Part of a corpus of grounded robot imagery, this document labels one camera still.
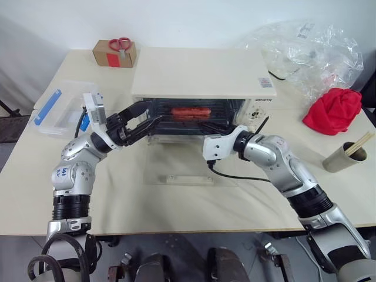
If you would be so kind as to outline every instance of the plastic container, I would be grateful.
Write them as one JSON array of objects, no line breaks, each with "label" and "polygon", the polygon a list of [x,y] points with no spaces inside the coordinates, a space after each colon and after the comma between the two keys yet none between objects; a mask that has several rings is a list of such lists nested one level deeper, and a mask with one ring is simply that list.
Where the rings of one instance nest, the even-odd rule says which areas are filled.
[{"label": "plastic container", "polygon": [[[84,93],[98,93],[98,86],[90,82],[63,80],[38,112],[33,113],[29,125],[43,134],[73,139],[82,114]],[[80,126],[80,133],[90,130],[87,115]]]}]

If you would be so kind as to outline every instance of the wooden chopsticks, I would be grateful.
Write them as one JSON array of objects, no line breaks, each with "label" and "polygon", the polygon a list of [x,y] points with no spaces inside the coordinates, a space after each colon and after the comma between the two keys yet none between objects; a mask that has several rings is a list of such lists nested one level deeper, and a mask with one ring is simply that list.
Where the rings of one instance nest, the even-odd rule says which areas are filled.
[{"label": "wooden chopsticks", "polygon": [[365,142],[367,142],[374,136],[375,136],[375,133],[367,132],[361,139],[356,141],[345,151],[346,156],[351,156],[353,153],[359,150],[360,147],[363,146]]}]

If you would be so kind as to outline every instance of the scissors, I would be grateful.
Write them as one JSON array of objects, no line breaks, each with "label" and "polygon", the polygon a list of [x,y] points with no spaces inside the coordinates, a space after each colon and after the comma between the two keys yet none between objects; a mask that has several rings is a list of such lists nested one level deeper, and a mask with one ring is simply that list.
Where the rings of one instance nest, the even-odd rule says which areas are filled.
[{"label": "scissors", "polygon": [[122,58],[125,58],[125,51],[131,47],[132,43],[127,37],[120,37],[119,39],[111,39],[108,42],[108,47],[112,50],[120,52]]}]

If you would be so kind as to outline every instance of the red cloth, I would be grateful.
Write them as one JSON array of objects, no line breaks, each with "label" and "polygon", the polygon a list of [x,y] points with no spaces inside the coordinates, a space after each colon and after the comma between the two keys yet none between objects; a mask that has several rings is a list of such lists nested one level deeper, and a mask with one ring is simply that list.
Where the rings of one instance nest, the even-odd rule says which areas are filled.
[{"label": "red cloth", "polygon": [[362,95],[357,91],[332,88],[312,105],[303,122],[326,135],[345,132],[360,113],[361,98]]}]

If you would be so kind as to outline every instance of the robotic arm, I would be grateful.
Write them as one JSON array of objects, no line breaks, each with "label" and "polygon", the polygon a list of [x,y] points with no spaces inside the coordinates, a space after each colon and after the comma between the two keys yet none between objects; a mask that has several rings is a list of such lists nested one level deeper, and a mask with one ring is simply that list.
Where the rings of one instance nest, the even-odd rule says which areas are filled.
[{"label": "robotic arm", "polygon": [[376,261],[370,259],[367,243],[282,137],[254,134],[238,126],[228,135],[209,135],[204,140],[203,156],[208,163],[234,152],[262,168],[287,198],[326,272],[337,273],[339,281],[376,281]]},{"label": "robotic arm", "polygon": [[[89,281],[100,256],[97,257],[95,237],[86,234],[91,228],[89,203],[96,164],[111,150],[132,145],[148,135],[161,119],[160,116],[147,119],[131,130],[127,128],[128,121],[144,113],[150,101],[136,102],[106,118],[99,94],[84,94],[84,98],[94,132],[70,141],[52,172],[52,220],[48,223],[42,254],[34,257],[28,266],[32,281]],[[37,262],[38,276],[33,270]]]}]

